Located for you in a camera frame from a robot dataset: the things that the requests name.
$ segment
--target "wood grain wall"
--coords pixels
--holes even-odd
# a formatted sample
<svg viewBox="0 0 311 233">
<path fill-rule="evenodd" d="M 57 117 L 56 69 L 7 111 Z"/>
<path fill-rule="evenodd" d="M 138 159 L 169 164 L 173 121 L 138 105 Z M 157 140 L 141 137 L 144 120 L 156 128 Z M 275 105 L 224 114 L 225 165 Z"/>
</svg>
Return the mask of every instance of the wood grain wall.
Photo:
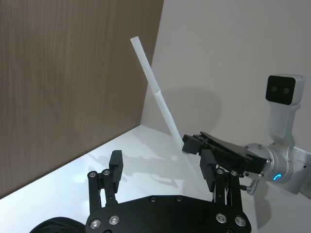
<svg viewBox="0 0 311 233">
<path fill-rule="evenodd" d="M 139 125 L 163 0 L 0 0 L 0 197 Z"/>
</svg>

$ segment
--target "white table surface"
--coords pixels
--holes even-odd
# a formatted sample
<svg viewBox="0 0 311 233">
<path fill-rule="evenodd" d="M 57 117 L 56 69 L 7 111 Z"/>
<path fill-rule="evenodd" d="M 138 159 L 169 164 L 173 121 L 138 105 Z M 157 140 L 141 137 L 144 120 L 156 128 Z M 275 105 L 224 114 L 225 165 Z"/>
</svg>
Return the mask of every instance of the white table surface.
<svg viewBox="0 0 311 233">
<path fill-rule="evenodd" d="M 211 200 L 203 176 L 196 177 L 171 136 L 142 125 L 96 148 L 0 200 L 0 232 L 28 233 L 39 223 L 65 216 L 85 224 L 89 215 L 87 173 L 108 168 L 111 152 L 122 150 L 119 203 L 149 195 L 184 195 Z M 199 156 L 189 155 L 199 168 Z M 104 191 L 102 202 L 105 204 Z M 257 233 L 254 198 L 242 192 L 245 214 Z"/>
</svg>

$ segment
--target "white wall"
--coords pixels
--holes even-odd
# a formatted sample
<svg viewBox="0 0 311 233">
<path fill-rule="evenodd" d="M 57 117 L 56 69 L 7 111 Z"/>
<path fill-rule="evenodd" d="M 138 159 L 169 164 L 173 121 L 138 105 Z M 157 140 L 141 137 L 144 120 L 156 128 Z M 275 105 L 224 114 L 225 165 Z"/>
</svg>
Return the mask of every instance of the white wall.
<svg viewBox="0 0 311 233">
<path fill-rule="evenodd" d="M 307 85 L 293 134 L 311 150 L 310 12 L 310 0 L 165 0 L 152 68 L 180 133 L 269 144 L 267 78 L 297 73 Z M 169 133 L 150 90 L 142 124 Z M 263 183 L 256 210 L 261 233 L 311 232 L 301 195 Z"/>
</svg>

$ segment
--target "bolt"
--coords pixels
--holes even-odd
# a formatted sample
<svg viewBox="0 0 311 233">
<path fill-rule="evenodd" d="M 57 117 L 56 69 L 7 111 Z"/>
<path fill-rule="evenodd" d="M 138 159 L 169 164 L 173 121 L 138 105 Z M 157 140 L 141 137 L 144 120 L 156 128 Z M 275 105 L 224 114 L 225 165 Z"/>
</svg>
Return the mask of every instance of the bolt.
<svg viewBox="0 0 311 233">
<path fill-rule="evenodd" d="M 231 171 L 231 175 L 233 175 L 233 176 L 237 176 L 237 175 L 238 175 L 238 173 L 237 173 L 236 171 Z"/>
<path fill-rule="evenodd" d="M 217 173 L 218 173 L 218 174 L 223 174 L 223 173 L 224 173 L 224 170 L 222 170 L 222 169 L 217 169 Z"/>
<path fill-rule="evenodd" d="M 240 217 L 240 216 L 237 216 L 235 219 L 234 219 L 235 223 L 240 226 L 240 227 L 245 227 L 246 226 L 246 221 L 244 220 L 244 218 Z"/>
<path fill-rule="evenodd" d="M 227 218 L 223 214 L 217 214 L 216 219 L 220 223 L 226 223 L 227 222 Z"/>
<path fill-rule="evenodd" d="M 91 172 L 91 173 L 89 173 L 89 175 L 88 175 L 89 177 L 95 177 L 96 176 L 96 172 Z"/>
<path fill-rule="evenodd" d="M 109 171 L 109 170 L 105 170 L 105 171 L 103 172 L 103 174 L 104 174 L 105 176 L 107 176 L 107 175 L 110 174 L 110 171 Z"/>
<path fill-rule="evenodd" d="M 100 224 L 101 224 L 101 221 L 99 219 L 95 219 L 95 220 L 91 221 L 91 224 L 89 226 L 92 229 L 96 229 L 99 227 Z"/>
<path fill-rule="evenodd" d="M 116 225 L 119 222 L 119 216 L 113 215 L 109 218 L 108 222 L 110 225 Z"/>
</svg>

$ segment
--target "camera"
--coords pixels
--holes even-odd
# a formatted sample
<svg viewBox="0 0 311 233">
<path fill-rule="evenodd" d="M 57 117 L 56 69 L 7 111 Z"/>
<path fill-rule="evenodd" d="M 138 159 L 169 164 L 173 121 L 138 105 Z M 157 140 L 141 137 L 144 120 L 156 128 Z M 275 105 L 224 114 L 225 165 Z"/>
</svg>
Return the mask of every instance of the camera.
<svg viewBox="0 0 311 233">
<path fill-rule="evenodd" d="M 305 78 L 301 75 L 277 74 L 268 78 L 266 99 L 285 105 L 301 102 Z"/>
</svg>

